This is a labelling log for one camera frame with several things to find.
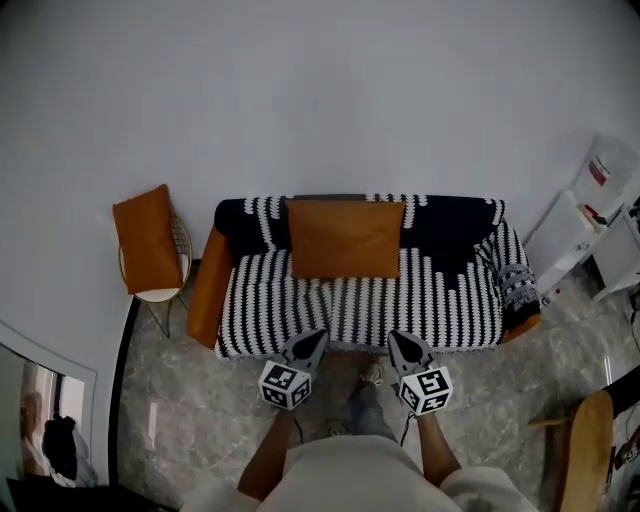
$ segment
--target jeans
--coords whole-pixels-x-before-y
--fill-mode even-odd
[[[349,410],[353,435],[382,436],[398,442],[393,431],[384,421],[374,384],[364,382],[354,390],[349,398]]]

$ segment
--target orange sofa armrest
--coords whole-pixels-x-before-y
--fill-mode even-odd
[[[233,257],[227,239],[214,227],[202,256],[187,318],[187,334],[205,347],[213,348],[218,339],[232,270]]]
[[[504,339],[502,340],[502,343],[507,343],[507,342],[517,338],[518,336],[524,334],[528,330],[533,329],[534,327],[536,327],[539,323],[540,323],[540,313],[538,313],[537,315],[530,316],[524,322],[522,322],[520,325],[518,325],[518,326],[514,327],[513,329],[510,329],[507,332],[505,332],[504,333]]]

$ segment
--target orange pillow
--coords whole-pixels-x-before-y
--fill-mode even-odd
[[[287,201],[292,274],[398,277],[404,203]]]
[[[113,217],[129,293],[182,286],[167,186],[114,204]]]

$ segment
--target shoe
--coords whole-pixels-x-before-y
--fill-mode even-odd
[[[329,418],[327,420],[327,429],[329,430],[329,437],[351,435],[347,424],[338,418]]]
[[[360,374],[361,382],[369,382],[375,387],[382,384],[383,380],[382,365],[380,363],[372,363],[369,367]]]

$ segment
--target black and white blanket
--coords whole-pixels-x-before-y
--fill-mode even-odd
[[[221,358],[274,354],[291,336],[317,327],[328,329],[332,348],[340,350],[385,351],[392,329],[412,332],[435,350],[477,349],[500,343],[505,329],[539,311],[502,201],[366,199],[407,202],[396,279],[294,279],[285,198],[221,203],[216,227],[236,259],[215,347]]]

